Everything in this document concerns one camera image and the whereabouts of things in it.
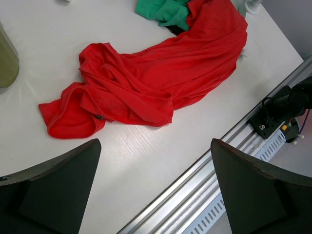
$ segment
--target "red fabric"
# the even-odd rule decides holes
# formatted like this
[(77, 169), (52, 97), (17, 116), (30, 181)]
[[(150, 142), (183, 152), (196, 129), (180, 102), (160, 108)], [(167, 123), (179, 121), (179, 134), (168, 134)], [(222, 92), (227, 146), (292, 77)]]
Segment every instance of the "red fabric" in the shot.
[(247, 23), (230, 0), (192, 0), (189, 7), (190, 31), (141, 52), (119, 54), (109, 43), (85, 48), (79, 55), (85, 83), (39, 105), (48, 133), (88, 137), (106, 120), (162, 126), (172, 122), (173, 110), (198, 102), (228, 78)]

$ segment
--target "red cloth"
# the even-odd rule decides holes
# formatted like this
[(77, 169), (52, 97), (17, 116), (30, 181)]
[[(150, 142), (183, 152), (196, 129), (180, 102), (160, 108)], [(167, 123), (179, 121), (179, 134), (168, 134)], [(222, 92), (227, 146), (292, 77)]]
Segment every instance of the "red cloth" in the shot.
[(109, 43), (79, 55), (85, 83), (40, 104), (49, 135), (83, 138), (105, 121), (162, 126), (173, 110), (201, 100), (230, 76), (247, 39), (247, 23), (230, 0), (192, 0), (190, 31), (134, 54)]

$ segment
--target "white tabletop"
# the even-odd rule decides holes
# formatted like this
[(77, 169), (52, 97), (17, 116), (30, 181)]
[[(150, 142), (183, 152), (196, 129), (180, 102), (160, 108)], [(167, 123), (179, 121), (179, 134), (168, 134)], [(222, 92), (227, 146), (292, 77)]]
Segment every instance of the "white tabletop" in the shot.
[[(134, 13), (136, 0), (1, 0), (0, 21), (19, 52), (16, 82), (0, 90), (0, 176), (61, 155), (88, 139), (48, 136), (38, 104), (81, 80), (78, 54), (92, 42), (120, 53), (173, 35)], [(187, 170), (302, 59), (268, 13), (253, 19), (250, 56), (199, 103), (161, 128), (107, 123), (81, 234), (113, 234)]]

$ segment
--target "green garment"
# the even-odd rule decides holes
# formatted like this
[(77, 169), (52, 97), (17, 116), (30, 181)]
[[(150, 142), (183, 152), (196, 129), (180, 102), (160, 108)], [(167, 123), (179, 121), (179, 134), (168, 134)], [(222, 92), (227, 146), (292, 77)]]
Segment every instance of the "green garment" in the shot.
[(187, 17), (190, 0), (138, 0), (136, 13), (148, 20), (158, 20), (159, 26), (176, 25), (184, 31), (190, 30)]

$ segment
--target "white table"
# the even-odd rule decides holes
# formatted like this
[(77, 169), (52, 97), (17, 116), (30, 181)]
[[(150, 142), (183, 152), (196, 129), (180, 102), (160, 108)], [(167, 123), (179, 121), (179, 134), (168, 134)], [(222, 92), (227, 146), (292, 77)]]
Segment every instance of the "white table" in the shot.
[[(48, 136), (37, 105), (80, 80), (78, 54), (110, 42), (132, 53), (173, 35), (134, 13), (136, 0), (1, 0), (0, 20), (20, 58), (16, 82), (0, 90), (0, 176), (61, 155), (88, 139)], [(107, 123), (81, 234), (113, 234), (179, 177), (302, 59), (268, 13), (254, 18), (250, 56), (201, 102), (161, 128)]]

